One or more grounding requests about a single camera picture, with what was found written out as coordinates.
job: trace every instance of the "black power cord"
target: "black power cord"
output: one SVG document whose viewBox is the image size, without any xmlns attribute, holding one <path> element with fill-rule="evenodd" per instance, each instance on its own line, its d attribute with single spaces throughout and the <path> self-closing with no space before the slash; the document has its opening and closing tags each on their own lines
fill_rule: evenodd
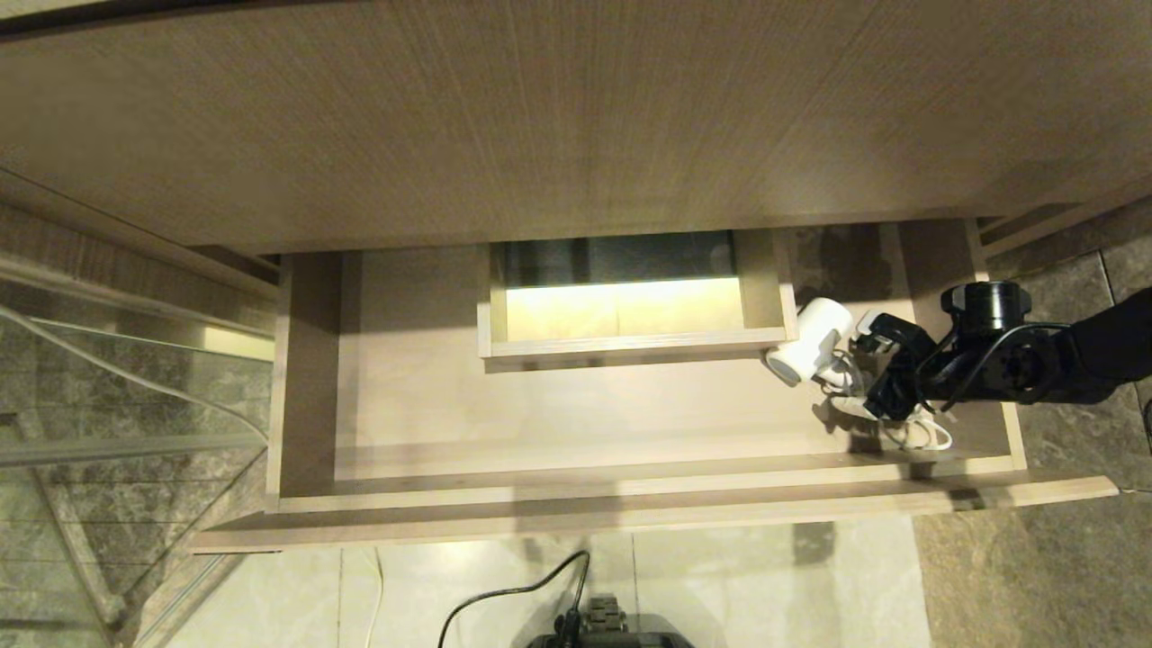
<svg viewBox="0 0 1152 648">
<path fill-rule="evenodd" d="M 497 596 L 508 596 L 509 594 L 528 594 L 530 592 L 536 592 L 537 589 L 540 589 L 541 587 L 552 582 L 552 579 L 560 575 L 560 572 L 564 571 L 564 567 L 571 565 L 579 558 L 584 558 L 584 570 L 581 572 L 579 582 L 576 585 L 576 600 L 573 601 L 573 605 L 568 610 L 568 615 L 566 615 L 566 617 L 571 617 L 573 615 L 575 615 L 576 618 L 578 618 L 579 598 L 581 595 L 584 594 L 584 580 L 588 578 L 588 568 L 589 565 L 591 565 L 592 563 L 592 555 L 584 549 L 573 553 L 568 558 L 564 558 L 563 563 L 556 565 L 556 568 L 552 570 L 552 572 L 548 575 L 544 577 L 544 579 L 540 580 L 539 582 L 529 585 L 526 587 L 513 587 L 510 589 L 497 589 L 493 592 L 485 592 L 484 594 L 477 594 L 476 596 L 472 596 L 471 598 L 464 601 L 460 605 L 456 605 L 456 608 L 448 615 L 448 618 L 445 619 L 444 621 L 444 628 L 440 631 L 440 641 L 437 643 L 437 647 L 444 648 L 444 640 L 446 636 L 448 636 L 448 625 L 452 624 L 452 619 L 454 619 L 456 615 L 458 615 L 464 608 L 471 605 L 472 603 L 478 603 L 480 601 L 484 601 L 485 598 L 495 598 Z"/>
<path fill-rule="evenodd" d="M 996 341 L 992 342 L 992 346 L 990 346 L 987 351 L 984 352 L 984 355 L 980 356 L 980 359 L 976 362 L 976 364 L 973 364 L 972 368 L 969 369 L 968 374 L 964 375 L 964 379 L 961 380 L 960 385 L 957 385 L 956 389 L 952 392 L 952 397 L 948 398 L 948 402 L 943 404 L 943 407 L 940 408 L 940 412 L 948 412 L 949 409 L 952 409 L 952 406 L 956 405 L 956 401 L 958 401 L 961 398 L 964 397 L 964 392 L 968 391 L 968 387 L 972 385 L 972 380 L 976 379 L 977 374 L 980 372 L 980 369 L 984 369 L 984 366 L 988 363 L 988 359 L 992 357 L 992 354 L 995 353 L 995 351 L 1000 348 L 1000 345 L 1005 344 L 1008 340 L 1008 338 L 1015 336 L 1016 333 L 1020 333 L 1021 331 L 1031 331 L 1034 329 L 1062 330 L 1070 327 L 1071 327 L 1070 324 L 1033 323 L 1033 324 L 1021 324 L 1020 326 L 1014 326 L 1005 331 L 1003 334 L 996 338 Z"/>
</svg>

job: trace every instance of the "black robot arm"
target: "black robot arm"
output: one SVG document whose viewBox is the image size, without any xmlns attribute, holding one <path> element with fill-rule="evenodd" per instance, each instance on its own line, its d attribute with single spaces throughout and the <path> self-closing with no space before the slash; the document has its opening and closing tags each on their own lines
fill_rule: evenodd
<svg viewBox="0 0 1152 648">
<path fill-rule="evenodd" d="M 867 392 L 874 416 L 903 421 L 933 400 L 1093 404 L 1152 375 L 1152 288 L 1074 324 L 1024 322 L 1031 296 L 1010 281 L 956 286 L 940 306 L 953 329 L 939 344 L 887 314 L 857 338 L 857 353 L 899 346 Z"/>
</svg>

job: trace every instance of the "wood grain surface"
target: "wood grain surface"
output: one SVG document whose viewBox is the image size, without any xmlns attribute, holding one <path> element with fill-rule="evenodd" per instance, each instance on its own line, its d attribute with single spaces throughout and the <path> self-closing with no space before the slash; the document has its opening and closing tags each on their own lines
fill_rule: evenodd
<svg viewBox="0 0 1152 648">
<path fill-rule="evenodd" d="M 249 253 L 1015 216 L 1152 168 L 1150 12 L 184 12 L 0 42 L 0 167 Z"/>
</svg>

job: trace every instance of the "white tile floor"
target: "white tile floor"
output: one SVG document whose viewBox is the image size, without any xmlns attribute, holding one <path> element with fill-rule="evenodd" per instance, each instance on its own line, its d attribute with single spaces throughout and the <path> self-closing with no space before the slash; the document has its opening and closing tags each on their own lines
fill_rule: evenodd
<svg viewBox="0 0 1152 648">
<path fill-rule="evenodd" d="M 697 648 L 931 646 L 911 521 L 895 518 L 381 547 L 371 646 L 433 647 L 456 603 L 538 580 L 578 548 L 592 552 L 586 592 L 615 594 L 641 630 L 667 623 Z M 251 556 L 170 646 L 364 646 L 371 556 Z M 453 621 L 446 646 L 523 648 L 550 631 L 573 585 L 564 574 L 532 595 L 478 603 Z"/>
</svg>

